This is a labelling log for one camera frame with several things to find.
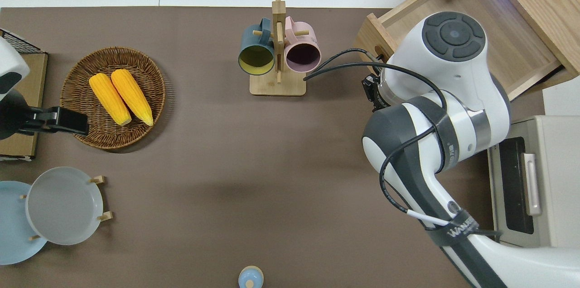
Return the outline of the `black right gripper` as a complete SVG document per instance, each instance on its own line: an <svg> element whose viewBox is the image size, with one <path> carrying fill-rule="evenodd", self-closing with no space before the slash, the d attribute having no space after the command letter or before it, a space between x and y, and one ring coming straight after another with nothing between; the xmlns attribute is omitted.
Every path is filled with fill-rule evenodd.
<svg viewBox="0 0 580 288"><path fill-rule="evenodd" d="M386 108L386 102L379 94L379 80L380 78L376 75L368 75L361 81L367 99L373 104L373 113Z"/></svg>

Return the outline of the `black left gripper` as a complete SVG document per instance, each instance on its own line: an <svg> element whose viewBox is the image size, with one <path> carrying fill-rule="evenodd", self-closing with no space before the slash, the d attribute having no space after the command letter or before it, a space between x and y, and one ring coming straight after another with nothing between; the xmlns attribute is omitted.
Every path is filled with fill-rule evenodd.
<svg viewBox="0 0 580 288"><path fill-rule="evenodd" d="M56 133L64 131L83 137L89 135L87 115L67 108L55 106L45 109L19 106L18 113L21 118L18 134L34 135L35 133Z"/></svg>

